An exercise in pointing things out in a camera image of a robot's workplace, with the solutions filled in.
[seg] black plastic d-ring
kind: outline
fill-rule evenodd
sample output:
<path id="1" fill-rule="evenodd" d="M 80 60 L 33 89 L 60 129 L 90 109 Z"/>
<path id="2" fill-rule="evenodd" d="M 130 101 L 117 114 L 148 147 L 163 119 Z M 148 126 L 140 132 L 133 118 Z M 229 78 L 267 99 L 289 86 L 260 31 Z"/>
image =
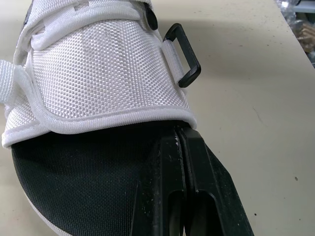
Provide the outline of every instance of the black plastic d-ring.
<path id="1" fill-rule="evenodd" d="M 171 40 L 173 42 L 176 38 L 183 50 L 185 58 L 190 67 L 190 71 L 187 72 L 187 74 L 184 75 L 183 78 L 178 82 L 179 87 L 186 88 L 200 75 L 201 66 L 198 62 L 198 59 L 196 58 L 195 53 L 192 50 L 192 47 L 188 41 L 182 25 L 178 23 L 174 24 L 168 30 L 163 41 Z"/>

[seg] black plastic frame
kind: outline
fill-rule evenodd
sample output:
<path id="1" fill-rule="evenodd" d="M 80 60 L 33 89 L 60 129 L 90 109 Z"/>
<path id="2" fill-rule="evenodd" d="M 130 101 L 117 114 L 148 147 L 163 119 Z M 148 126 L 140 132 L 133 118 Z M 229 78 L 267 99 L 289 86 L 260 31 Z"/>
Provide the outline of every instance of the black plastic frame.
<path id="1" fill-rule="evenodd" d="M 190 67 L 190 71 L 187 72 L 186 75 L 184 75 L 183 78 L 178 82 L 179 87 L 186 88 L 200 75 L 201 66 L 195 53 L 193 52 L 182 25 L 179 23 L 174 24 L 168 30 L 163 41 L 170 40 L 173 42 L 176 38 Z"/>

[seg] white piping edge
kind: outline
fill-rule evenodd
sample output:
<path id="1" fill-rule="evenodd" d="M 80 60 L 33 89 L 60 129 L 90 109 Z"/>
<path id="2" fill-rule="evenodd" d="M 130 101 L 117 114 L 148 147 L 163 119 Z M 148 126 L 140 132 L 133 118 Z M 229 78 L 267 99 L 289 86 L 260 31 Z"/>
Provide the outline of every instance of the white piping edge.
<path id="1" fill-rule="evenodd" d="M 59 236 L 72 236 L 70 234 L 68 234 L 67 232 L 59 229 L 56 225 L 54 225 L 53 223 L 51 223 L 49 220 L 47 220 L 37 209 L 36 207 L 31 203 L 30 199 L 26 196 L 26 198 L 28 199 L 31 207 L 34 209 L 34 211 L 37 213 L 37 215 L 46 223 L 46 225 L 48 225 L 49 228 L 51 228 L 56 234 L 58 234 Z"/>

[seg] black mesh fabric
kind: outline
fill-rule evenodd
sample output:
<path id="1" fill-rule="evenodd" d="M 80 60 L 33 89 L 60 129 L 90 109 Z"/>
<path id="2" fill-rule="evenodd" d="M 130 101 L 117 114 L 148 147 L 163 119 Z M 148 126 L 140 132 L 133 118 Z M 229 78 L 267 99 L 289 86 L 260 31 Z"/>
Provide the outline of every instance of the black mesh fabric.
<path id="1" fill-rule="evenodd" d="M 149 122 L 77 135 L 48 133 L 12 146 L 30 201 L 74 236 L 128 236 L 139 170 L 157 151 L 161 130 Z"/>

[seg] white table surface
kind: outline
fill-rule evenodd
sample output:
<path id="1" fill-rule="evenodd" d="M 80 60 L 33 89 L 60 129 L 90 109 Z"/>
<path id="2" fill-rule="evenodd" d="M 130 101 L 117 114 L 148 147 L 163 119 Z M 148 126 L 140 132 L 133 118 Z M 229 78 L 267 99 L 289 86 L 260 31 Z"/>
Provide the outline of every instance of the white table surface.
<path id="1" fill-rule="evenodd" d="M 181 23 L 199 58 L 189 87 L 198 131 L 232 175 L 255 235 L 314 236 L 315 70 L 273 0 L 153 2 L 161 34 Z M 29 3 L 0 1 L 1 59 L 12 61 Z M 55 235 L 3 148 L 0 235 Z"/>

